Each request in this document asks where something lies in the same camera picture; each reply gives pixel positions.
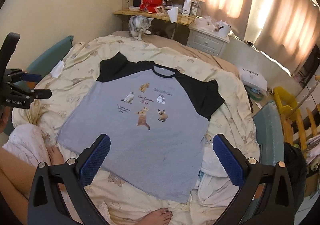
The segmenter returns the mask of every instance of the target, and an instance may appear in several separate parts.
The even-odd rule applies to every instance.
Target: yellow plastic bin
[[[298,105],[296,99],[281,86],[274,88],[273,92],[279,115],[284,114],[285,117],[289,117],[292,110]],[[298,113],[300,109],[297,109],[289,118],[296,121]]]

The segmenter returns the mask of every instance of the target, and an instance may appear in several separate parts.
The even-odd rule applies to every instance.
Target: drawer
[[[224,43],[221,40],[193,31],[189,46],[201,51],[211,51],[218,55],[220,54],[223,44]]]

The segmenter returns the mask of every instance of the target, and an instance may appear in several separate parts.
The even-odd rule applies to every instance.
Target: red box
[[[161,6],[162,0],[142,0],[140,10],[155,13],[154,7]]]

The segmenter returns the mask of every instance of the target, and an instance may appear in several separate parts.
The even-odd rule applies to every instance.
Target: gray t-shirt
[[[58,142],[81,153],[107,134],[105,169],[150,195],[187,202],[208,120],[224,102],[216,81],[204,83],[154,62],[132,63],[121,53],[102,61],[100,70]]]

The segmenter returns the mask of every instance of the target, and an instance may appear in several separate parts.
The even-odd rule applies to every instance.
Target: bed
[[[259,145],[247,93],[234,65],[158,36],[144,36],[143,41],[137,41],[126,31],[75,44],[63,58],[65,65],[61,75],[53,78],[49,74],[37,85],[38,88],[50,88],[52,97],[35,100],[29,110],[14,109],[12,112],[14,127],[31,123],[39,127],[38,131],[33,131],[32,138],[28,142],[23,141],[21,146],[17,136],[13,138],[19,131],[19,127],[16,128],[5,145],[6,149],[34,165],[47,159],[45,146],[56,144],[55,137],[61,125],[99,76],[99,62],[117,52],[129,61],[155,61],[201,81],[216,79],[225,103],[212,115],[208,134],[212,137],[222,133],[246,157],[259,159]],[[65,160],[76,157],[73,152],[58,146]],[[212,144],[207,150],[213,152]],[[172,225],[212,224],[233,198],[224,197],[225,190],[222,189],[216,188],[212,195],[205,195],[204,191],[201,196],[197,189],[193,189],[188,202],[177,203],[148,195],[103,169],[99,170],[92,185],[86,187],[104,217],[121,225],[135,224],[149,212],[163,207],[172,211]],[[77,220],[76,213],[71,211],[71,214]]]

